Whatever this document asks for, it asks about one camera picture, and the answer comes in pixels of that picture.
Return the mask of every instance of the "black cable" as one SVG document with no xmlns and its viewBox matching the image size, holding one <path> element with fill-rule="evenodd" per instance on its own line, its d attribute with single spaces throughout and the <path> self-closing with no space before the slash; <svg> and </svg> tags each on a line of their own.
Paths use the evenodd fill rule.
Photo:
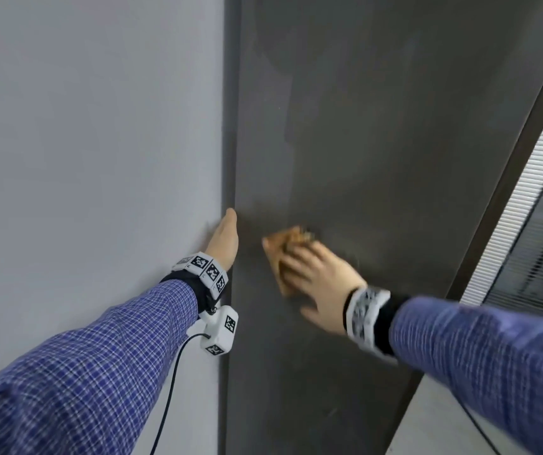
<svg viewBox="0 0 543 455">
<path fill-rule="evenodd" d="M 492 449 L 493 452 L 495 452 L 496 455 L 501 455 L 501 452 L 499 452 L 499 450 L 495 447 L 495 444 L 493 444 L 490 438 L 486 436 L 486 433 L 482 430 L 482 428 L 480 428 L 480 425 L 478 425 L 478 422 L 476 421 L 476 419 L 469 412 L 469 410 L 467 410 L 467 407 L 465 407 L 464 404 L 461 402 L 461 399 L 459 399 L 455 393 L 453 393 L 453 396 L 455 397 L 455 399 L 457 399 L 457 402 L 463 409 L 463 412 L 465 412 L 467 416 L 469 417 L 469 419 L 472 421 L 473 426 L 476 427 L 480 435 L 484 438 L 484 440 L 486 441 L 486 444 L 488 444 L 488 446 Z"/>
<path fill-rule="evenodd" d="M 181 346 L 180 350 L 177 354 L 177 360 L 174 362 L 174 372 L 172 373 L 172 381 L 170 382 L 170 391 L 168 391 L 168 400 L 166 401 L 166 407 L 164 408 L 164 414 L 161 416 L 161 422 L 160 422 L 160 428 L 158 428 L 158 434 L 155 436 L 154 446 L 151 448 L 151 452 L 149 452 L 149 455 L 154 455 L 155 448 L 157 447 L 157 443 L 160 441 L 161 436 L 161 430 L 164 429 L 164 422 L 166 421 L 166 415 L 168 415 L 168 406 L 170 405 L 170 399 L 172 397 L 172 389 L 174 388 L 174 379 L 177 378 L 177 366 L 178 366 L 178 360 L 181 359 L 181 353 L 183 352 L 183 349 L 189 343 L 189 341 L 195 337 L 206 337 L 210 338 L 207 334 L 196 334 L 194 336 L 189 337 L 187 340 L 184 341 L 183 345 Z"/>
</svg>

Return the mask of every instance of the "plaid shirt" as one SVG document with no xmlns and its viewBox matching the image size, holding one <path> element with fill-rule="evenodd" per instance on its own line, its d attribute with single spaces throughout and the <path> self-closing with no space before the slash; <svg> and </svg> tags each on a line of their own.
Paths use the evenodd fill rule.
<svg viewBox="0 0 543 455">
<path fill-rule="evenodd" d="M 196 320 L 192 290 L 172 280 L 17 359 L 0 372 L 0 453 L 130 453 Z M 389 335 L 398 357 L 543 453 L 543 319 L 417 297 Z"/>
<path fill-rule="evenodd" d="M 543 318 L 416 297 L 389 330 L 396 355 L 543 454 Z"/>
</svg>

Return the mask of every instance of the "sleeve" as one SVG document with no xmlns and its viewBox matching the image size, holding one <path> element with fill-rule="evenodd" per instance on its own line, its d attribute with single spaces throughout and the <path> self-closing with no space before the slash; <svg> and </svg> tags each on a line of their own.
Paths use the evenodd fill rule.
<svg viewBox="0 0 543 455">
<path fill-rule="evenodd" d="M 197 315 L 171 280 L 17 359 L 0 372 L 0 453 L 129 454 Z"/>
<path fill-rule="evenodd" d="M 397 310 L 389 342 L 398 358 L 543 453 L 543 318 L 415 297 Z"/>
</svg>

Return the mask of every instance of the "white plastic device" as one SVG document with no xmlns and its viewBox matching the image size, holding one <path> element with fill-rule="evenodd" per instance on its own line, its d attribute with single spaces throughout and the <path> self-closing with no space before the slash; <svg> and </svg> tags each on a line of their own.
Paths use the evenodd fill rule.
<svg viewBox="0 0 543 455">
<path fill-rule="evenodd" d="M 206 323 L 204 333 L 210 336 L 202 337 L 200 346 L 213 356 L 229 353 L 236 335 L 239 318 L 237 311 L 229 305 L 223 305 L 212 314 L 206 311 L 200 313 L 200 318 Z"/>
</svg>

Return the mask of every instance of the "hand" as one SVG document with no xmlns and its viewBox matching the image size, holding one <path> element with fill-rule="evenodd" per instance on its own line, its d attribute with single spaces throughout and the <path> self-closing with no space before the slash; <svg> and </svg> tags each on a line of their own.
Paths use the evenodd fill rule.
<svg viewBox="0 0 543 455">
<path fill-rule="evenodd" d="M 289 270 L 283 274 L 285 281 L 316 303 L 317 308 L 302 307 L 301 314 L 327 332 L 345 335 L 345 300 L 352 290 L 366 287 L 366 281 L 318 241 L 289 248 L 281 262 Z"/>
<path fill-rule="evenodd" d="M 237 214 L 232 208 L 227 209 L 221 223 L 214 231 L 213 237 L 208 243 L 206 253 L 216 259 L 225 271 L 229 271 L 236 259 L 237 238 Z"/>
</svg>

